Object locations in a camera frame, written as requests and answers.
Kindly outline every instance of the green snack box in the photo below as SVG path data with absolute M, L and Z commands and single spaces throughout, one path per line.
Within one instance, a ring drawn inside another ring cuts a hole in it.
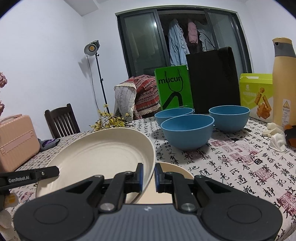
M 158 68 L 154 73 L 162 110 L 177 107 L 193 108 L 186 65 Z
M 272 122 L 272 74 L 241 74 L 239 92 L 241 105 L 251 110 L 250 117 L 267 123 Z

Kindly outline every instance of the warning label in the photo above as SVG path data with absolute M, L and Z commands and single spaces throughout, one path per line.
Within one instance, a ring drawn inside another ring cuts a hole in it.
M 288 101 L 286 101 L 286 102 L 284 103 L 283 107 L 284 107 L 284 108 L 287 108 L 287 109 L 290 109 L 290 106 L 289 106 Z
M 291 108 L 291 101 L 287 99 L 283 99 L 283 116 L 281 118 L 281 126 L 283 128 L 285 128 L 285 126 L 289 124 L 290 108 Z

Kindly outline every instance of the yellow flowers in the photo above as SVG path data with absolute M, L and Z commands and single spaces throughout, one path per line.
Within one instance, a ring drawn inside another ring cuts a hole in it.
M 98 113 L 100 114 L 99 120 L 92 126 L 91 128 L 94 129 L 94 131 L 99 131 L 103 129 L 108 128 L 114 128 L 114 127 L 131 127 L 130 122 L 127 122 L 125 117 L 130 116 L 128 113 L 125 114 L 124 117 L 117 117 L 113 116 L 112 113 L 108 113 L 106 111 L 100 111 L 98 110 Z

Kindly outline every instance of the lamp head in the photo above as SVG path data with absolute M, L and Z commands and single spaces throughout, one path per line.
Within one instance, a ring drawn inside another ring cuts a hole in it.
M 84 53 L 88 56 L 93 56 L 96 54 L 100 47 L 99 41 L 93 41 L 84 47 Z

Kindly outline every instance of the white wall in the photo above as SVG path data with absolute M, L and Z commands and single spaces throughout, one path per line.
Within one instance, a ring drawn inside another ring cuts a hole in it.
M 1 117 L 29 115 L 38 138 L 47 139 L 44 111 L 71 103 L 80 130 L 89 130 L 98 115 L 81 70 L 87 71 L 83 18 L 63 0 L 22 0 L 1 18 L 0 30 L 0 71 L 8 79 Z
M 115 101 L 114 86 L 128 78 L 115 13 L 141 7 L 179 4 L 207 6 L 238 12 L 249 45 L 253 70 L 259 73 L 266 72 L 262 45 L 257 40 L 258 32 L 244 2 L 236 0 L 109 0 L 101 3 L 99 10 L 85 15 L 84 18 L 87 40 L 91 42 L 98 39 L 101 45 L 98 51 L 100 54 L 99 62 L 102 77 L 104 78 L 107 100 L 111 109 L 113 109 Z M 102 106 L 104 101 L 95 65 L 92 68 L 93 73 L 96 74 L 96 93 L 100 95 L 98 99 L 100 106 Z
M 296 19 L 274 0 L 248 0 L 246 2 L 253 21 L 256 23 L 258 36 L 261 41 L 266 72 L 272 73 L 274 64 L 274 46 L 272 40 L 277 37 L 292 39 L 296 48 Z

